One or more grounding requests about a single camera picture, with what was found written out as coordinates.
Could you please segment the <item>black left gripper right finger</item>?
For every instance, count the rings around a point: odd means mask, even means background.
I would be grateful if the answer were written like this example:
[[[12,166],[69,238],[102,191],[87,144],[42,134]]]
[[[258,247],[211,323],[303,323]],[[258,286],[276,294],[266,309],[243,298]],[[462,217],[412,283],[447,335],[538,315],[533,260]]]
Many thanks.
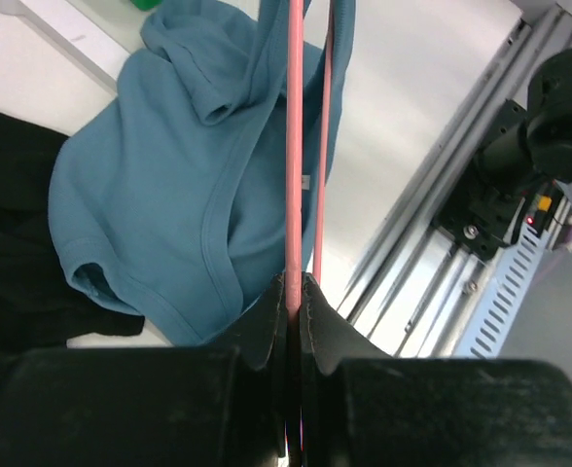
[[[310,275],[300,333],[306,466],[572,466],[572,382],[556,366],[393,358]]]

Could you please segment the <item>green plastic tray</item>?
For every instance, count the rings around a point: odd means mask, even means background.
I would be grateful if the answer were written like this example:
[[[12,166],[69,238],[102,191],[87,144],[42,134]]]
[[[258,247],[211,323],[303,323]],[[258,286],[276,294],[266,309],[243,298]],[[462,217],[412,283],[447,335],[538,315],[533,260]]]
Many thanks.
[[[129,2],[138,10],[146,12],[156,8],[161,0],[129,0]]]

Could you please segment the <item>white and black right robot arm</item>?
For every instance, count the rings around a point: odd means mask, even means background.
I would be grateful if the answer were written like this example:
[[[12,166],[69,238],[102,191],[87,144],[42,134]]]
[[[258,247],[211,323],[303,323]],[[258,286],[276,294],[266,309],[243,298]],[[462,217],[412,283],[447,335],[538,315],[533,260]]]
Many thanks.
[[[434,224],[487,262],[554,181],[572,182],[572,49],[538,67],[526,105],[505,101]]]

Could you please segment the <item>blue tank top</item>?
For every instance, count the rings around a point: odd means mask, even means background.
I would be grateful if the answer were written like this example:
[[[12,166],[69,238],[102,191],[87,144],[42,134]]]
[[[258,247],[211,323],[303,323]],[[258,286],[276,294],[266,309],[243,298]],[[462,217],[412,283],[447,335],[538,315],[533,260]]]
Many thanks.
[[[118,95],[62,146],[49,224],[68,284],[181,346],[285,261],[288,3],[165,1]]]

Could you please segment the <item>metal clothes rack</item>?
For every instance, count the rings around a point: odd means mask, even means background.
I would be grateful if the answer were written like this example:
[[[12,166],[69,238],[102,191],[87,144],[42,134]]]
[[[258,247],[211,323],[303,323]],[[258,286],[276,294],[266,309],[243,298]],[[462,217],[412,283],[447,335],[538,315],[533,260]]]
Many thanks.
[[[117,91],[129,52],[68,1],[0,0],[0,14],[33,26],[102,87]]]

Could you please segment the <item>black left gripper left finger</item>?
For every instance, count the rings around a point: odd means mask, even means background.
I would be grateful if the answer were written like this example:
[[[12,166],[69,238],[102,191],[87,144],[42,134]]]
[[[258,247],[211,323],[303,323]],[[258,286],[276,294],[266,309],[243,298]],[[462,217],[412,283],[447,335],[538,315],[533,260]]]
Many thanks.
[[[0,359],[0,466],[273,466],[285,451],[284,281],[195,347]]]

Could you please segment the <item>black tank top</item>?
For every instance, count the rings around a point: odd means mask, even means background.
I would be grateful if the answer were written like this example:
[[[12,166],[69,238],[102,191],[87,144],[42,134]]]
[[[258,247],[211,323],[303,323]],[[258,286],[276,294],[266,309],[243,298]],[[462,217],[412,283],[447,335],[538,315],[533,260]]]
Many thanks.
[[[99,334],[134,337],[141,316],[105,309],[71,288],[48,225],[49,184],[66,135],[0,113],[0,350],[65,346]]]

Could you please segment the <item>pink hanger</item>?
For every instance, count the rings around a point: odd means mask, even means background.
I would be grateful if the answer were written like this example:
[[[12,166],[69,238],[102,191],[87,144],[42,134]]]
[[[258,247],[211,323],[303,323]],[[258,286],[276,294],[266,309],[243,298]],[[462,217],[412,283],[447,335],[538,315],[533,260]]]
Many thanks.
[[[329,11],[325,43],[323,101],[319,144],[319,182],[312,275],[321,279],[324,206],[329,146],[329,123],[333,78],[334,11]],[[303,184],[303,113],[304,113],[304,1],[292,1],[289,7],[287,123],[286,123],[286,235],[285,304],[288,319],[295,322],[302,304],[302,184]]]

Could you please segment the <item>aluminium mounting rail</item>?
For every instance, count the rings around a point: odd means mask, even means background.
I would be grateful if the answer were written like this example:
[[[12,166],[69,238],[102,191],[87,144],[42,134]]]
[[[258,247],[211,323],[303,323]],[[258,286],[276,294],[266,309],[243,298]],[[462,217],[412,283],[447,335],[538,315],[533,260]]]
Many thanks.
[[[368,1],[358,10],[328,186],[324,284],[393,357],[497,355],[546,255],[570,247],[562,167],[527,157],[572,50],[572,8]]]

